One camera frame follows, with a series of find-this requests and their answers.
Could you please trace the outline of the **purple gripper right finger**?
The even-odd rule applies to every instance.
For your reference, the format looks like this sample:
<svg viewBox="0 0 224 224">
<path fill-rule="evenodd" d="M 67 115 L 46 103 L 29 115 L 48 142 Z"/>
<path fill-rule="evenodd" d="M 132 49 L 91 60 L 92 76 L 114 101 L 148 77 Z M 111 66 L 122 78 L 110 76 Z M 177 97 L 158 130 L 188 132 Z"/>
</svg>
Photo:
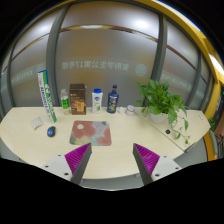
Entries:
<svg viewBox="0 0 224 224">
<path fill-rule="evenodd" d="M 152 183 L 152 172 L 154 171 L 160 156 L 136 143 L 133 144 L 133 155 L 143 184 L 147 185 Z"/>
</svg>

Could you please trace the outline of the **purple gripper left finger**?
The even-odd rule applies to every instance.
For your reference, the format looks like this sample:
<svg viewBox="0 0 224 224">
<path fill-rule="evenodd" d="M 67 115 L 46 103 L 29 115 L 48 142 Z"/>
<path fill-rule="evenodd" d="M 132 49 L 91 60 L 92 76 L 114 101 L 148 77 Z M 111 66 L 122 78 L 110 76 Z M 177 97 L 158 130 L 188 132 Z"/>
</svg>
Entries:
<svg viewBox="0 0 224 224">
<path fill-rule="evenodd" d="M 65 159 L 72 172 L 72 183 L 76 185 L 80 184 L 91 154 L 92 147 L 91 144 L 88 143 L 65 155 Z"/>
</svg>

